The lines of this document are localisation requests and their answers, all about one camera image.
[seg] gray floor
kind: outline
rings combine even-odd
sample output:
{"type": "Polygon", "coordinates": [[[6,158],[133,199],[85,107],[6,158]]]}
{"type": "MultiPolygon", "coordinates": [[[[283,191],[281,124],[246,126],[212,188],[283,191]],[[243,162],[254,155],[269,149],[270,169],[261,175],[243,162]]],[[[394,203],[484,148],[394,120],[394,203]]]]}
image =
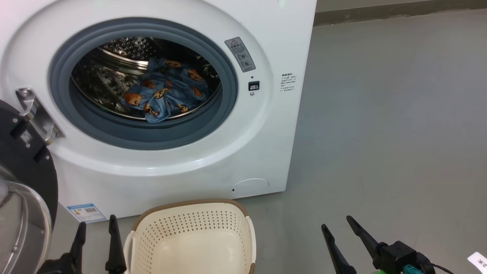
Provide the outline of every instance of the gray floor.
{"type": "MultiPolygon", "coordinates": [[[[315,28],[288,189],[240,200],[256,274],[333,273],[322,223],[372,273],[346,215],[379,241],[477,272],[467,257],[487,255],[486,48],[482,10],[315,28]]],[[[135,220],[120,220],[122,235],[135,220]]],[[[69,250],[76,226],[59,212],[50,257],[69,250]]],[[[107,229],[88,226],[84,273],[105,273],[107,229]]]]}

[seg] baseboard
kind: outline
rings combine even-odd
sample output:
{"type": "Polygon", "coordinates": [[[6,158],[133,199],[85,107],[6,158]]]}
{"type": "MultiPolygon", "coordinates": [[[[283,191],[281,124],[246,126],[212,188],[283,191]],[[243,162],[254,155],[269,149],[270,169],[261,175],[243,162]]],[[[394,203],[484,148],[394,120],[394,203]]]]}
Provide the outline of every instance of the baseboard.
{"type": "Polygon", "coordinates": [[[487,0],[426,0],[315,13],[314,26],[487,8],[487,0]]]}

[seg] white laundry basket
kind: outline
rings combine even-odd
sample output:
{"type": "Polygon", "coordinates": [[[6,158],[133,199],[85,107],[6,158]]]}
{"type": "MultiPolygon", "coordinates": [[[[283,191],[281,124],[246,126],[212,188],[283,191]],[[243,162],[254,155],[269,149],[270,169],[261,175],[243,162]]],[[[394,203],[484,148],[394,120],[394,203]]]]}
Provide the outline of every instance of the white laundry basket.
{"type": "Polygon", "coordinates": [[[126,274],[253,274],[254,226],[234,200],[164,205],[140,216],[124,253],[126,274]]]}

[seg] white washing machine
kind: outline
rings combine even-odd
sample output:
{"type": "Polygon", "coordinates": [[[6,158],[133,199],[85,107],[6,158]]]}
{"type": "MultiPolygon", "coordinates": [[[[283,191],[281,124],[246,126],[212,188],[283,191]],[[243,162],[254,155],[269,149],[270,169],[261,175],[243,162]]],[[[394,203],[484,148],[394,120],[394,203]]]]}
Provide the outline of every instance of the white washing machine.
{"type": "Polygon", "coordinates": [[[1,5],[1,164],[37,176],[52,215],[57,201],[90,222],[285,190],[316,0],[1,5]],[[161,76],[164,100],[143,103],[133,91],[161,76]],[[186,80],[203,83],[188,106],[170,97],[186,80]],[[30,172],[41,164],[47,177],[30,172]]]}

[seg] clothing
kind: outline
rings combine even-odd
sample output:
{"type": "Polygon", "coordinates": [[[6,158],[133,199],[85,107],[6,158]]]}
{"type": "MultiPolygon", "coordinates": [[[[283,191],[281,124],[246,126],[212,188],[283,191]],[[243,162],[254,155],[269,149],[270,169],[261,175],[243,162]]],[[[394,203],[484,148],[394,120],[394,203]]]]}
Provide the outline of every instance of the clothing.
{"type": "Polygon", "coordinates": [[[121,101],[143,110],[151,123],[188,112],[209,94],[208,84],[195,69],[164,58],[150,58],[147,72],[139,80],[140,84],[132,86],[121,101]]]}

